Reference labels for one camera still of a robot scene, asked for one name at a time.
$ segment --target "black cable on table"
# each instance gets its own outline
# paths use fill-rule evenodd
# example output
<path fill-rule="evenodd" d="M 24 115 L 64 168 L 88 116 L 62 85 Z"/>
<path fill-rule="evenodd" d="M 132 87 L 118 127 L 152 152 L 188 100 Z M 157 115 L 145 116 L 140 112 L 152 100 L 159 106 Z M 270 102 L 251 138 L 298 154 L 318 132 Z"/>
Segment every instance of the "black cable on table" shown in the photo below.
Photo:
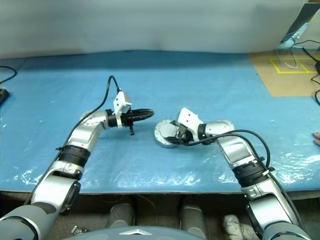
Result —
<path fill-rule="evenodd" d="M 107 84 L 106 84 L 106 89 L 105 89 L 105 94 L 104 94 L 104 98 L 102 100 L 102 102 L 92 111 L 86 113 L 72 128 L 72 130 L 69 132 L 68 136 L 66 137 L 62 147 L 57 148 L 57 150 L 59 150 L 59 152 L 57 153 L 57 155 L 55 156 L 55 158 L 53 159 L 53 161 L 51 162 L 50 166 L 45 170 L 44 174 L 41 176 L 40 180 L 38 181 L 38 183 L 41 183 L 41 181 L 44 179 L 44 177 L 46 176 L 46 174 L 48 173 L 49 169 L 52 167 L 52 164 L 59 158 L 62 150 L 64 149 L 64 147 L 66 146 L 66 144 L 68 143 L 73 131 L 76 129 L 76 127 L 78 127 L 88 116 L 90 116 L 91 114 L 93 114 L 94 112 L 96 112 L 97 110 L 99 110 L 107 101 L 107 97 L 109 94 L 109 89 L 110 89 L 110 83 L 111 80 L 114 81 L 114 84 L 116 86 L 116 90 L 117 92 L 119 92 L 121 89 L 119 88 L 119 85 L 115 79 L 115 77 L 113 75 L 109 76 Z M 34 194 L 34 192 L 36 191 L 38 185 L 35 186 L 35 188 L 32 190 L 32 192 L 30 193 L 29 197 L 24 201 L 24 205 L 29 204 L 32 195 Z"/>
<path fill-rule="evenodd" d="M 315 80 L 315 78 L 316 77 L 318 77 L 319 76 L 319 74 L 318 75 L 316 75 L 316 76 L 314 76 L 314 77 L 312 77 L 310 80 L 312 81 L 312 82 L 315 82 L 316 84 L 319 84 L 320 85 L 320 82 L 318 82 L 318 81 L 316 81 Z M 315 100 L 315 102 L 320 106 L 320 100 L 319 100 L 319 95 L 320 94 L 320 89 L 318 89 L 317 91 L 315 91 L 315 93 L 314 93 L 314 100 Z"/>
<path fill-rule="evenodd" d="M 6 68 L 6 69 L 10 69 L 13 71 L 13 75 L 11 75 L 10 77 L 7 77 L 6 79 L 0 81 L 0 84 L 3 84 L 6 81 L 9 81 L 10 79 L 14 78 L 18 73 L 17 70 L 15 70 L 13 67 L 10 66 L 0 66 L 0 68 Z"/>
<path fill-rule="evenodd" d="M 315 93 L 314 93 L 314 100 L 315 100 L 315 102 L 320 106 L 320 101 L 319 101 L 318 94 L 320 94 L 320 89 L 318 89 L 318 90 L 315 91 Z"/>
<path fill-rule="evenodd" d="M 319 60 L 317 60 L 314 56 L 312 56 L 304 47 L 302 48 L 302 50 L 313 60 L 315 60 L 315 62 L 318 62 Z"/>

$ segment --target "table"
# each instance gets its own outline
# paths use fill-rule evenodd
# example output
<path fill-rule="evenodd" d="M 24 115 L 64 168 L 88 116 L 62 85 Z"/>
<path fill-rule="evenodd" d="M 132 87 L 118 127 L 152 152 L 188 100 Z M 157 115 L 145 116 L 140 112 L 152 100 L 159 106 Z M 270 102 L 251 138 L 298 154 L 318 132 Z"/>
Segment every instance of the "table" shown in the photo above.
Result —
<path fill-rule="evenodd" d="M 119 51 L 1 60 L 18 69 L 0 107 L 0 190 L 28 192 L 81 115 L 102 100 L 109 75 L 132 108 L 155 115 L 100 136 L 80 180 L 82 193 L 235 193 L 240 191 L 216 144 L 163 148 L 156 124 L 182 107 L 204 122 L 230 120 L 269 144 L 271 166 L 289 191 L 320 189 L 320 108 L 311 97 L 272 97 L 246 54 Z M 112 86 L 104 109 L 112 108 Z M 250 138 L 265 156 L 262 144 Z"/>

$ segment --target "finger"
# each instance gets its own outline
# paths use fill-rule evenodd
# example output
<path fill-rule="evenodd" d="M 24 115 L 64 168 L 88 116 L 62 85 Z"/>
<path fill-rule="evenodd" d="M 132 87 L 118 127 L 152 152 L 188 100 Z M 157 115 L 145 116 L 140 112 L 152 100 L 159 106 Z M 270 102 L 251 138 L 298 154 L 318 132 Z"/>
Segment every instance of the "finger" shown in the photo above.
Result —
<path fill-rule="evenodd" d="M 319 133 L 319 132 L 315 132 L 315 133 L 313 134 L 313 136 L 314 136 L 315 138 L 317 138 L 317 139 L 320 139 L 320 133 Z"/>
<path fill-rule="evenodd" d="M 315 144 L 319 145 L 320 146 L 320 140 L 319 139 L 316 139 L 313 141 Z"/>

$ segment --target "white cable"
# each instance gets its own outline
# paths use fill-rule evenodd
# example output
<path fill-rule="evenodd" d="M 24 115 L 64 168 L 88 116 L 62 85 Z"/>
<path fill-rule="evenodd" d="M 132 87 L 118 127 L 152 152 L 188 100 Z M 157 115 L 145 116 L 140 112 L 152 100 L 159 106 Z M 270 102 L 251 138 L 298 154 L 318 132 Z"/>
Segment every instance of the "white cable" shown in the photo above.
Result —
<path fill-rule="evenodd" d="M 143 198 L 144 200 L 148 201 L 148 202 L 154 207 L 154 210 L 157 210 L 156 205 L 155 205 L 149 198 L 147 198 L 147 197 L 145 197 L 145 196 L 142 196 L 142 195 L 140 195 L 140 194 L 137 194 L 137 195 L 138 195 L 139 197 Z"/>
<path fill-rule="evenodd" d="M 294 52 L 292 51 L 292 46 L 291 46 L 289 52 L 290 52 L 290 53 L 292 54 L 292 56 L 293 56 L 293 60 L 294 60 L 295 66 L 291 66 L 289 63 L 287 63 L 286 61 L 284 61 L 283 59 L 281 59 L 281 57 L 280 57 L 279 54 L 278 54 L 278 48 L 275 49 L 275 52 L 276 52 L 276 56 L 278 57 L 278 59 L 279 59 L 280 62 L 283 62 L 286 66 L 288 66 L 288 67 L 291 68 L 291 69 L 296 69 L 296 68 L 298 68 L 299 65 L 298 65 L 296 56 L 295 56 Z"/>

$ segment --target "blue tablecloth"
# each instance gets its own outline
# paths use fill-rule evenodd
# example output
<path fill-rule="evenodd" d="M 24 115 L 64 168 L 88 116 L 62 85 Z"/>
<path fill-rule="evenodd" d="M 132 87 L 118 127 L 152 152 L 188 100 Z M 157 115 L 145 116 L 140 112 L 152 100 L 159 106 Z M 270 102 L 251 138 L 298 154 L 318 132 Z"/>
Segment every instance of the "blue tablecloth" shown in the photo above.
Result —
<path fill-rule="evenodd" d="M 155 115 L 104 132 L 81 179 L 84 193 L 239 192 L 219 147 L 163 148 L 154 127 L 182 107 L 204 122 L 230 120 L 269 144 L 271 166 L 287 190 L 320 189 L 320 108 L 311 97 L 272 97 L 245 54 L 121 51 L 0 61 L 18 69 L 2 84 L 0 190 L 31 191 L 81 115 L 102 100 L 109 75 L 132 108 Z M 104 109 L 112 108 L 114 86 Z M 262 144 L 250 138 L 265 156 Z"/>

